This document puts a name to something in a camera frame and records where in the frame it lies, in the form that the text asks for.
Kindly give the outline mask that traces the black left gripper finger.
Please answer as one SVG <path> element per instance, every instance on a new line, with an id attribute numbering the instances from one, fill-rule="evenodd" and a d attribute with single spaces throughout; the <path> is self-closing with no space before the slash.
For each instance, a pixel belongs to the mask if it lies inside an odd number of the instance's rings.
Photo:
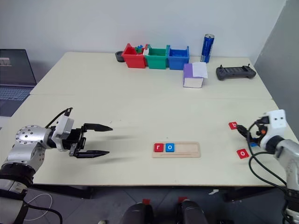
<path id="1" fill-rule="evenodd" d="M 75 157 L 82 159 L 82 158 L 96 158 L 100 156 L 104 156 L 109 154 L 109 151 L 100 151 L 100 150 L 87 150 L 85 152 L 77 152 L 75 153 Z"/>
<path id="2" fill-rule="evenodd" d="M 113 129 L 101 124 L 84 123 L 83 126 L 81 127 L 81 130 L 83 133 L 86 133 L 88 130 L 94 130 L 96 132 L 107 132 L 107 131 L 112 131 Z"/>

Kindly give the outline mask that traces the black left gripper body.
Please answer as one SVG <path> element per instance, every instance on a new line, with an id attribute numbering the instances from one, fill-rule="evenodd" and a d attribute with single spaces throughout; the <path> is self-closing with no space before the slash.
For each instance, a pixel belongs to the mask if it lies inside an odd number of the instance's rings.
<path id="1" fill-rule="evenodd" d="M 86 152 L 81 152 L 84 149 L 86 138 L 84 137 L 86 128 L 72 129 L 69 136 L 62 140 L 64 149 L 69 150 L 69 156 L 86 156 Z"/>

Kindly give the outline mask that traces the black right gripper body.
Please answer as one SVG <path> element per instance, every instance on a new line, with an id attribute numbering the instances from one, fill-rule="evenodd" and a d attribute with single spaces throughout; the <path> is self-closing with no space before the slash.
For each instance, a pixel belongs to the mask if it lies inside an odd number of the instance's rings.
<path id="1" fill-rule="evenodd" d="M 249 143 L 260 144 L 266 134 L 266 125 L 251 125 L 249 127 Z"/>

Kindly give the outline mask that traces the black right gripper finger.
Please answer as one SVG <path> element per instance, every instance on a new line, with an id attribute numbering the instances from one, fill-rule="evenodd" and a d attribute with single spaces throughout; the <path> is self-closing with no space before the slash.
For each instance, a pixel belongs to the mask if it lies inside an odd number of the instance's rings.
<path id="1" fill-rule="evenodd" d="M 242 136 L 247 136 L 248 135 L 248 129 L 246 127 L 244 127 L 243 125 L 237 125 L 236 129 L 238 131 L 238 133 Z"/>
<path id="2" fill-rule="evenodd" d="M 246 140 L 248 140 L 249 142 L 252 141 L 252 136 L 251 136 L 251 133 L 249 133 L 249 137 L 248 137 L 248 130 L 240 130 L 239 131 L 239 134 L 241 136 L 243 136 Z"/>

